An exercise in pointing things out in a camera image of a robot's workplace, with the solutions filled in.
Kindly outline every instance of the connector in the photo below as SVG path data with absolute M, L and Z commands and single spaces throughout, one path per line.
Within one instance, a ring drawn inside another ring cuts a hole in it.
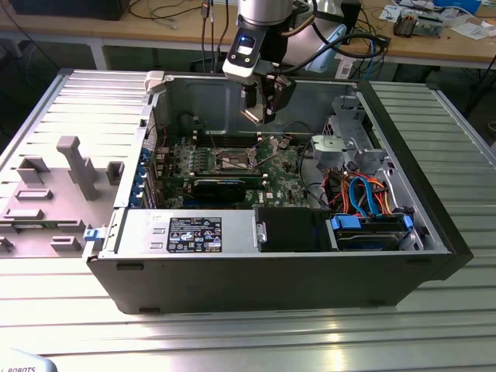
M 207 19 L 210 16 L 210 2 L 209 0 L 204 0 L 201 2 L 201 17 Z

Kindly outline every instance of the wire bundle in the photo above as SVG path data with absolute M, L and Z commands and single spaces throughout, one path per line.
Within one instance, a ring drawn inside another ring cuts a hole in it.
M 332 171 L 328 173 L 322 182 L 322 188 L 329 187 L 331 176 Z M 381 214 L 392 215 L 388 202 L 388 189 L 378 179 L 365 174 L 350 172 L 343 172 L 339 176 L 339 194 L 329 202 L 329 208 L 332 212 L 366 217 L 367 212 L 363 208 L 363 202 L 367 200 L 368 212 L 377 214 L 377 206 L 374 204 L 374 200 L 370 199 L 370 196 L 373 195 L 375 201 L 381 207 Z M 363 194 L 358 202 L 354 198 L 357 188 L 363 188 Z

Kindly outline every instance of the metal slotted table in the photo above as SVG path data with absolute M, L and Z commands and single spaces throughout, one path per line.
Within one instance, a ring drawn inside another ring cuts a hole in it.
M 26 152 L 21 149 L 30 146 L 28 138 L 41 129 L 60 134 L 66 126 L 75 128 L 74 123 L 47 124 L 56 102 L 98 92 L 114 105 L 129 107 L 132 100 L 146 98 L 140 88 L 145 76 L 75 71 L 57 77 L 2 157 L 2 196 L 16 182 L 9 178 L 15 166 L 10 164 Z M 0 260 L 0 338 L 49 357 L 60 372 L 143 366 L 174 371 L 496 370 L 494 158 L 440 92 L 416 84 L 374 83 L 373 88 L 475 255 L 448 281 L 424 284 L 394 308 L 125 315 L 80 257 L 5 258 Z M 419 107 L 424 108 L 420 115 Z M 450 113 L 436 111 L 440 108 Z M 137 114 L 130 115 L 138 121 Z M 84 155 L 93 162 L 98 162 L 98 146 L 91 144 L 105 141 L 103 132 L 124 139 L 126 126 L 133 127 L 102 118 L 95 117 L 94 132 L 81 139 Z M 130 138 L 121 146 L 130 146 Z

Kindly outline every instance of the desk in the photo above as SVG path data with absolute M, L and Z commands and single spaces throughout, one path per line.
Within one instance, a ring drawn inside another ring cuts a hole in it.
M 172 3 L 172 0 L 150 0 L 153 7 Z M 496 53 L 496 38 L 472 40 L 450 29 L 443 30 L 440 38 L 414 36 L 411 39 L 396 37 L 392 23 L 380 21 L 380 8 L 388 0 L 364 0 L 365 11 L 370 23 L 377 31 L 391 38 L 387 62 L 400 64 L 424 64 L 433 66 L 451 66 L 467 68 L 487 68 Z M 198 6 L 197 0 L 186 2 L 174 8 L 174 12 Z M 9 7 L 16 22 L 34 39 L 59 43 L 81 43 L 89 45 L 95 66 L 107 70 L 103 46 L 149 47 L 158 49 L 201 49 L 201 21 L 199 10 L 180 15 L 176 18 L 177 29 L 157 24 L 148 19 L 138 19 L 126 13 L 118 22 L 99 19 L 78 19 L 66 17 L 49 17 L 40 15 L 16 15 Z M 134 11 L 148 16 L 146 2 L 139 3 Z M 229 7 L 229 30 L 221 50 L 229 49 L 236 34 L 236 7 Z M 482 7 L 479 13 L 484 16 L 496 16 L 496 10 Z M 222 5 L 215 6 L 215 41 L 218 42 L 225 25 L 226 15 Z M 2 12 L 0 14 L 0 39 L 25 40 L 12 21 Z M 365 52 L 366 45 L 361 40 L 354 40 L 343 49 Z

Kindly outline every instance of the black cable on table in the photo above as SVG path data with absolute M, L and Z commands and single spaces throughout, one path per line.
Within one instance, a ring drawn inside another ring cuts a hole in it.
M 213 12 L 214 11 L 214 0 L 210 0 L 210 7 L 211 7 L 210 12 Z M 211 17 L 212 17 L 212 21 L 210 22 L 210 24 L 212 25 L 212 29 L 210 32 L 210 37 L 211 37 L 210 46 L 212 49 L 212 60 L 210 61 L 210 72 L 213 73 L 214 72 L 214 61 L 215 61 L 215 54 L 214 54 L 214 21 L 215 21 L 215 18 L 214 18 L 213 13 L 211 14 Z
M 229 0 L 226 0 L 226 25 L 224 30 L 222 31 L 222 35 L 219 39 L 219 44 L 217 44 L 217 56 L 215 56 L 215 66 L 214 71 L 217 71 L 217 61 L 220 58 L 220 46 L 222 45 L 222 41 L 224 41 L 224 37 L 227 34 L 227 30 L 229 28 Z
M 317 25 L 315 23 L 312 23 L 312 28 L 314 29 L 315 33 L 317 34 L 317 36 L 319 37 L 319 39 L 326 45 L 330 45 L 331 43 L 322 35 L 322 33 L 320 32 L 319 28 L 317 27 Z M 358 53 L 351 53 L 351 52 L 346 52 L 345 50 L 342 50 L 340 48 L 338 48 L 337 46 L 331 46 L 330 49 L 334 50 L 336 53 L 339 53 L 339 54 L 342 54 L 343 56 L 345 57 L 349 57 L 349 58 L 355 58 L 357 60 L 361 60 L 361 59 L 368 59 L 368 58 L 372 58 L 370 57 L 371 54 L 373 53 L 370 53 L 370 52 L 367 52 L 367 54 L 358 54 Z
M 136 0 L 133 4 L 131 4 L 129 6 L 129 14 L 132 14 L 133 16 L 135 17 L 138 17 L 138 18 L 141 18 L 141 19 L 166 19 L 166 18 L 172 18 L 172 17 L 175 17 L 175 16 L 179 16 L 181 14 L 185 14 L 185 13 L 188 13 L 188 12 L 192 12 L 194 10 L 197 10 L 197 9 L 201 9 L 202 7 L 201 6 L 195 6 L 194 8 L 190 8 L 190 9 L 186 9 L 186 10 L 183 10 L 182 12 L 177 12 L 177 13 L 174 13 L 174 14 L 169 14 L 169 15 L 164 15 L 164 16 L 161 16 L 161 17 L 146 17 L 146 16 L 143 16 L 143 15 L 139 15 L 139 14 L 136 14 L 134 11 L 133 11 L 133 6 L 138 4 L 139 2 L 141 2 L 142 0 Z
M 360 58 L 373 58 L 373 57 L 381 55 L 384 52 L 385 42 L 381 38 L 374 36 L 374 35 L 371 35 L 369 33 L 351 33 L 348 35 L 340 36 L 340 37 L 336 38 L 335 40 L 333 40 L 332 42 L 326 44 L 322 49 L 320 49 L 318 52 L 316 52 L 315 54 L 313 54 L 312 56 L 310 56 L 309 58 L 307 58 L 306 60 L 304 60 L 300 64 L 297 64 L 293 67 L 289 67 L 289 68 L 281 70 L 281 74 L 290 74 L 292 72 L 295 72 L 295 71 L 302 69 L 307 64 L 310 64 L 316 58 L 318 58 L 322 54 L 324 54 L 327 50 L 333 49 L 334 46 L 340 44 L 344 40 L 350 40 L 350 39 L 369 39 L 369 40 L 374 41 L 374 44 L 376 44 L 378 46 L 378 51 L 364 54 L 364 55 L 360 55 Z M 339 49 L 337 49 L 336 52 L 342 53 L 342 51 Z
M 205 26 L 206 26 L 207 20 L 203 19 L 201 22 L 201 62 L 203 63 L 203 72 L 207 72 L 207 67 L 206 67 L 206 62 L 205 62 Z

